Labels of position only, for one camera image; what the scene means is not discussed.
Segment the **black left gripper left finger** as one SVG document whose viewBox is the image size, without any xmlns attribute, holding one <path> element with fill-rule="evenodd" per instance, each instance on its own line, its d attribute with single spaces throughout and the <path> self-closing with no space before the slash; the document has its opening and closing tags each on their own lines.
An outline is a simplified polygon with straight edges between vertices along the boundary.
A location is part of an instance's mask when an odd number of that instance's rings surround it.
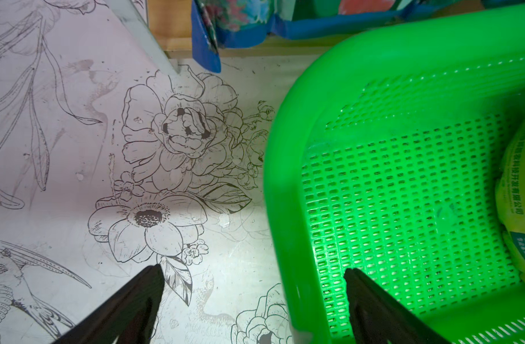
<svg viewBox="0 0 525 344">
<path fill-rule="evenodd" d="M 164 292 L 160 265 L 145 267 L 56 343 L 150 343 Z"/>
</svg>

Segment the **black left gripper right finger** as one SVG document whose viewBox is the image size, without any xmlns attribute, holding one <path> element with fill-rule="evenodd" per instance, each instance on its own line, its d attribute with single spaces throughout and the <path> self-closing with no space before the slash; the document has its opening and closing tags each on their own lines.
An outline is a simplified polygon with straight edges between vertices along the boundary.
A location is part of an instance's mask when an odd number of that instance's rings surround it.
<svg viewBox="0 0 525 344">
<path fill-rule="evenodd" d="M 349 321 L 357 343 L 447 343 L 361 270 L 344 273 Z"/>
</svg>

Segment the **green plastic mesh basket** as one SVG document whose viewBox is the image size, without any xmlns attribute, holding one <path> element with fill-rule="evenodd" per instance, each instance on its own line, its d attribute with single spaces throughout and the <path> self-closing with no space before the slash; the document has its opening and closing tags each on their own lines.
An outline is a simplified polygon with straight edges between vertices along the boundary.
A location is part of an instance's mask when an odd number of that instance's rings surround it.
<svg viewBox="0 0 525 344">
<path fill-rule="evenodd" d="M 295 82 L 264 196 L 295 343 L 353 343 L 359 269 L 449 343 L 525 343 L 497 219 L 525 117 L 525 4 L 357 34 Z"/>
</svg>

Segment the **dark green fertilizer bag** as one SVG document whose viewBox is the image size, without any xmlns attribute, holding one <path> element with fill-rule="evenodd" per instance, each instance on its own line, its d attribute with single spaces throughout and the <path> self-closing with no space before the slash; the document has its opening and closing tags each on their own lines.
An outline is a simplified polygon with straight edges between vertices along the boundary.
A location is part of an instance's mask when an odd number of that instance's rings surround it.
<svg viewBox="0 0 525 344">
<path fill-rule="evenodd" d="M 525 283 L 525 120 L 509 143 L 495 186 L 497 215 L 503 239 Z"/>
</svg>

